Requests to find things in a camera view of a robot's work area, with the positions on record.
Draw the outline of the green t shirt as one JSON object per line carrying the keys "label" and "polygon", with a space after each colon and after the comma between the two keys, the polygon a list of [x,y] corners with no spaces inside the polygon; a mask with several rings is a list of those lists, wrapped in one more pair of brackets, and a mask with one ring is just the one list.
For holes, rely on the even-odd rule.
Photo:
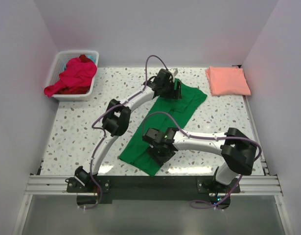
{"label": "green t shirt", "polygon": [[148,144],[142,140],[142,129],[155,128],[162,132],[169,127],[175,127],[173,121],[165,114],[172,116],[177,124],[183,129],[196,109],[206,100],[207,95],[198,88],[192,88],[182,84],[182,99],[165,99],[159,97],[148,112],[148,115],[159,112],[149,117],[145,124],[140,124],[131,137],[125,149],[119,156],[123,162],[130,164],[150,176],[160,170],[160,166],[148,155],[146,149]]}

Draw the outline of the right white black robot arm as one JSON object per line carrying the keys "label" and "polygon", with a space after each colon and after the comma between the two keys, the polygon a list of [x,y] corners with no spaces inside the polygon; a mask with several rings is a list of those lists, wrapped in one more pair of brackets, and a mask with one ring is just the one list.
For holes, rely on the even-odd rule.
{"label": "right white black robot arm", "polygon": [[149,144],[146,152],[158,166],[163,166],[177,151],[201,151],[223,157],[224,163],[218,167],[212,179],[212,188],[223,192],[238,175],[252,174],[260,145],[246,137],[236,128],[227,132],[207,134],[190,132],[176,127],[160,131],[149,128],[142,135],[142,140]]}

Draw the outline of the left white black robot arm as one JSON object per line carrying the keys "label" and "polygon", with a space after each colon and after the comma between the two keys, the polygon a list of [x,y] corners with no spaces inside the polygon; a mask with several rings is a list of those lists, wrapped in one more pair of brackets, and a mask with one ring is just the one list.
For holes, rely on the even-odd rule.
{"label": "left white black robot arm", "polygon": [[129,127],[131,113],[142,104],[156,98],[181,99],[181,82],[176,80],[178,69],[160,69],[157,75],[146,80],[142,87],[123,100],[112,99],[107,110],[93,124],[93,129],[103,131],[103,137],[94,148],[90,158],[75,170],[74,178],[84,192],[94,189],[93,178],[102,160],[118,137]]}

